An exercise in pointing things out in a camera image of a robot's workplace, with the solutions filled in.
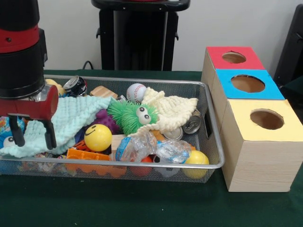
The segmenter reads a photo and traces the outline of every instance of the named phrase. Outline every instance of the wooden block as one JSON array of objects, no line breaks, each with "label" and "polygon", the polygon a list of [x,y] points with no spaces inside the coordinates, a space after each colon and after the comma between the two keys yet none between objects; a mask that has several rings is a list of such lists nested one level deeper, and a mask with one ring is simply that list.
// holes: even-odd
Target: wooden block
[{"label": "wooden block", "polygon": [[287,100],[229,99],[221,139],[230,192],[287,192],[303,161],[303,126]]},{"label": "wooden block", "polygon": [[125,138],[125,135],[121,134],[121,135],[113,135],[112,137],[112,152],[116,152],[117,148],[119,147],[121,140],[123,140]]},{"label": "wooden block", "polygon": [[117,99],[118,95],[114,92],[112,92],[111,90],[107,89],[104,86],[99,86],[96,87],[94,90],[92,90],[90,92],[91,96],[99,96],[99,97],[103,97],[103,98],[107,98],[107,97],[113,97],[114,99]]}]

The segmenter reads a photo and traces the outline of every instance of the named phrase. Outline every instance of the black stand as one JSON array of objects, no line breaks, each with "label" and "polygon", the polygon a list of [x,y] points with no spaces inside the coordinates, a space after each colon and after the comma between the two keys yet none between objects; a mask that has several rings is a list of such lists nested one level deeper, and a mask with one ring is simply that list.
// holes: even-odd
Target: black stand
[{"label": "black stand", "polygon": [[101,60],[104,70],[166,70],[172,68],[176,11],[190,0],[131,2],[91,0],[99,13]]},{"label": "black stand", "polygon": [[284,86],[303,75],[303,5],[298,5],[274,76]]},{"label": "black stand", "polygon": [[274,76],[303,123],[303,5],[298,5]]}]

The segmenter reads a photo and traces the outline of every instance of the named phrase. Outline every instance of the green spiky ball toy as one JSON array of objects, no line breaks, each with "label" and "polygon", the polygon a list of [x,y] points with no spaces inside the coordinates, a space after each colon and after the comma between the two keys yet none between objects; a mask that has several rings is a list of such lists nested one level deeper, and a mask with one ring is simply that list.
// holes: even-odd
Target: green spiky ball toy
[{"label": "green spiky ball toy", "polygon": [[113,101],[107,109],[125,135],[133,134],[146,124],[156,123],[158,114],[156,108],[146,104]]}]

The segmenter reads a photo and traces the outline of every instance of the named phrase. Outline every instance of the knitted cloth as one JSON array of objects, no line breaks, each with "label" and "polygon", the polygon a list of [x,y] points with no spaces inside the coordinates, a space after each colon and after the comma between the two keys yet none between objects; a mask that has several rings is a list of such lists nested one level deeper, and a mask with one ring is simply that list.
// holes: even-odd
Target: knitted cloth
[{"label": "knitted cloth", "polygon": [[138,135],[149,130],[159,130],[161,133],[172,131],[184,125],[196,109],[197,98],[182,98],[178,96],[165,97],[164,91],[157,92],[148,87],[145,91],[143,104],[154,106],[158,111],[158,121],[138,129]]},{"label": "knitted cloth", "polygon": [[74,136],[83,127],[91,124],[100,109],[107,109],[110,98],[95,96],[59,98],[58,108],[52,117],[57,148],[48,150],[45,142],[45,128],[41,122],[29,121],[24,134],[25,145],[0,149],[0,155],[30,157],[47,151],[62,154],[75,144]]}]

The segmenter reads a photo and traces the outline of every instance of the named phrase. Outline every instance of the shape sorter box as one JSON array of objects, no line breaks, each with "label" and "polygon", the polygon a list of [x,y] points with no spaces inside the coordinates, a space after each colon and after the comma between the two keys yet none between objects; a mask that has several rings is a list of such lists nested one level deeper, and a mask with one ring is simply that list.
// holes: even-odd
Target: shape sorter box
[{"label": "shape sorter box", "polygon": [[288,192],[303,161],[303,126],[287,100],[229,99],[220,132],[230,192]]},{"label": "shape sorter box", "polygon": [[207,47],[205,51],[202,79],[213,88],[215,70],[264,70],[260,59],[251,47]]},{"label": "shape sorter box", "polygon": [[216,70],[212,99],[220,131],[227,99],[285,98],[266,70]]}]

